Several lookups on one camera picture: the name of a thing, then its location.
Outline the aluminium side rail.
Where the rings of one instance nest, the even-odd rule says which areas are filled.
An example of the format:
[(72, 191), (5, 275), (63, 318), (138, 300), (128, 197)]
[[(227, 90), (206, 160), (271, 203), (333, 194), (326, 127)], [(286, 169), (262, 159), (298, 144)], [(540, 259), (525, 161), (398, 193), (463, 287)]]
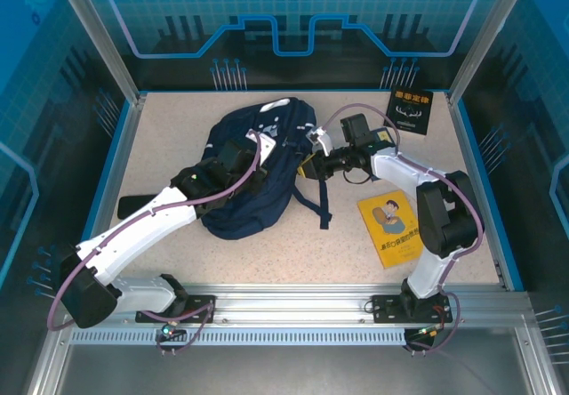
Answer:
[[(110, 226), (146, 98), (147, 95), (143, 93), (137, 103), (124, 105), (95, 191), (82, 240), (92, 238)], [(58, 332), (46, 334), (29, 383), (22, 395), (56, 394), (75, 328), (76, 326), (67, 326)]]
[(446, 93), (445, 98), (460, 144), (461, 154), (485, 222), (485, 237), (498, 269), (499, 281), (504, 290), (515, 291), (517, 286), (515, 280), (511, 278), (508, 262), (509, 240), (495, 202), (472, 124), (461, 101), (454, 103), (450, 93)]

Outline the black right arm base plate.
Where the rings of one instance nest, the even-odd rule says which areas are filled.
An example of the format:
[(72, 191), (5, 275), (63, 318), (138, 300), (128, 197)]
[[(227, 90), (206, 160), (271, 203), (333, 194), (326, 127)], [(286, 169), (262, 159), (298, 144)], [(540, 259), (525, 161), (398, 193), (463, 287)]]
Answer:
[(422, 324), (453, 322), (447, 296), (435, 294), (428, 299), (415, 299), (403, 294), (374, 295), (373, 320), (376, 324)]

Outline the black book with orange title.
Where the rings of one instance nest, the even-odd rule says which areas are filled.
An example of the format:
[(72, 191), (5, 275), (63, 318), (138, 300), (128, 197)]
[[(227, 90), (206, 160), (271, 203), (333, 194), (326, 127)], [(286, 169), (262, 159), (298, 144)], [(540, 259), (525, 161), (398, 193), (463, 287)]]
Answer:
[(425, 136), (433, 97), (434, 93), (428, 90), (393, 86), (386, 114), (398, 130)]

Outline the aluminium frame post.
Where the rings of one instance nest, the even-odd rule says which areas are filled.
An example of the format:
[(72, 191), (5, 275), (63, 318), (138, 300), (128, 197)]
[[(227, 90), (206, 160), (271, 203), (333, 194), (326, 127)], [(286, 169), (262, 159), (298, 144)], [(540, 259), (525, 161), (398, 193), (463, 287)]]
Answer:
[(490, 50), (495, 38), (514, 8), (517, 0), (496, 0), (491, 11), (482, 25), (477, 37), (470, 47), (461, 64), (453, 83), (447, 94), (447, 101), (451, 107), (457, 106), (462, 95), (477, 73), (481, 63)]
[(68, 0), (77, 18), (102, 58), (123, 96), (134, 106), (141, 104), (141, 93), (117, 50), (92, 0)]

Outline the navy blue student backpack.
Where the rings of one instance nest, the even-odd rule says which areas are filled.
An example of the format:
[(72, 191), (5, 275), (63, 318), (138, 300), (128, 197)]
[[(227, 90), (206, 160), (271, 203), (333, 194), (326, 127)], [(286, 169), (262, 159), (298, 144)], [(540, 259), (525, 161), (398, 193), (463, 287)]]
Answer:
[(202, 158), (216, 156), (226, 141), (242, 138), (250, 130), (267, 135), (276, 146), (262, 164), (268, 174), (260, 190), (237, 194), (223, 207), (205, 214), (202, 224), (218, 238), (246, 238), (273, 226), (295, 198), (316, 213), (320, 228), (327, 230), (333, 215), (325, 183), (319, 183), (318, 205), (303, 197), (296, 187), (297, 169), (312, 152), (307, 133), (316, 123), (314, 109), (295, 97), (237, 109), (224, 116), (211, 129)]

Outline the black pencil case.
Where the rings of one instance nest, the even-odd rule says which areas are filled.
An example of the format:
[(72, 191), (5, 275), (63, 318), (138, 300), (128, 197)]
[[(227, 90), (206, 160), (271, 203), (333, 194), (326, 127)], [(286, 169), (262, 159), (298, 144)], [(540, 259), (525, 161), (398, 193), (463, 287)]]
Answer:
[(124, 220), (131, 214), (136, 213), (155, 198), (156, 194), (150, 195), (130, 195), (120, 197), (116, 210), (116, 217)]

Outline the yellow book with cartoon cover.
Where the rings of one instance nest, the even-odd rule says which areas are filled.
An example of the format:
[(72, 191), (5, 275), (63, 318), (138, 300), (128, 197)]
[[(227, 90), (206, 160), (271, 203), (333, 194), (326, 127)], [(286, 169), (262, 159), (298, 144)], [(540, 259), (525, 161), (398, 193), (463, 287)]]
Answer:
[(358, 201), (357, 207), (384, 269), (420, 258), (418, 219), (402, 190)]

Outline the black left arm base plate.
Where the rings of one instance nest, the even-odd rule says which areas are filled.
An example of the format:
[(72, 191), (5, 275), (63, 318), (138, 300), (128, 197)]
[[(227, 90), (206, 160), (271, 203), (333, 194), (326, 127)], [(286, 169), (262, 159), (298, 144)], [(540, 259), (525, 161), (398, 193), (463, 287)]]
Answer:
[(152, 312), (151, 316), (137, 311), (135, 315), (136, 323), (166, 323), (180, 322), (183, 324), (198, 324), (202, 322), (207, 313), (209, 317), (206, 323), (212, 323), (216, 297), (214, 295), (190, 295), (184, 298), (177, 298), (163, 312)]

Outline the blue graphic side panel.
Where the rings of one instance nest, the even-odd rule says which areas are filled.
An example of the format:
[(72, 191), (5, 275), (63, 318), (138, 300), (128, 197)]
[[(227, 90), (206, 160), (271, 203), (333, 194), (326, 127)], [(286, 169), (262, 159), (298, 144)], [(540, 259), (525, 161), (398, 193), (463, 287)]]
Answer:
[(28, 387), (124, 105), (68, 0), (0, 0), (0, 395)]
[(569, 0), (516, 0), (461, 102), (512, 284), (569, 327)]

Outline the aluminium mounting rail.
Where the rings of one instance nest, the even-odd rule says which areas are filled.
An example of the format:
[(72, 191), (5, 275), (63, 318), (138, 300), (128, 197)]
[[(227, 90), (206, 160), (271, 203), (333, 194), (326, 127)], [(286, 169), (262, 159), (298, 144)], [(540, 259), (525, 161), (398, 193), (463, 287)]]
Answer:
[[(216, 297), (217, 327), (372, 327), (365, 303), (400, 293), (399, 284), (187, 284), (189, 294)], [(496, 284), (448, 284), (459, 328), (537, 326), (529, 295)]]

